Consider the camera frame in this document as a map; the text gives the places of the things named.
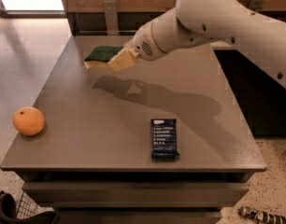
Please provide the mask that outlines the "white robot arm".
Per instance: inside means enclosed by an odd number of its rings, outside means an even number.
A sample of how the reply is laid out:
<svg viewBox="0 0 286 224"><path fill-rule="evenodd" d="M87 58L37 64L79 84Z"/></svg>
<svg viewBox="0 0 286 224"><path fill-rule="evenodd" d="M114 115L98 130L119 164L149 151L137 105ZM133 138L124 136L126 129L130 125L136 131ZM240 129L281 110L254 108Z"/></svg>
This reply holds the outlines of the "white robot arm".
<svg viewBox="0 0 286 224"><path fill-rule="evenodd" d="M174 8L140 27L107 66L119 71L138 59L151 62L214 40L239 51L286 89L286 22L236 0L177 0Z"/></svg>

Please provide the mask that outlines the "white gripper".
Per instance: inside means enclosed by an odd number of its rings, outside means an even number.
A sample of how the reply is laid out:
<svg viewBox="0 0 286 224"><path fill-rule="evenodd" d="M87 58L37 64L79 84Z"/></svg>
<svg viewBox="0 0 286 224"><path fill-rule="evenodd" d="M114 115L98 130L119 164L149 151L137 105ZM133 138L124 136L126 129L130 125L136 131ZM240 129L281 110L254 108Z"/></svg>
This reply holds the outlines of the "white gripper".
<svg viewBox="0 0 286 224"><path fill-rule="evenodd" d="M107 66L114 71L120 71L135 66L138 57L145 61L155 61L166 55L163 48L164 30L158 25L158 20L152 20L141 26L134 37L125 44Z"/></svg>

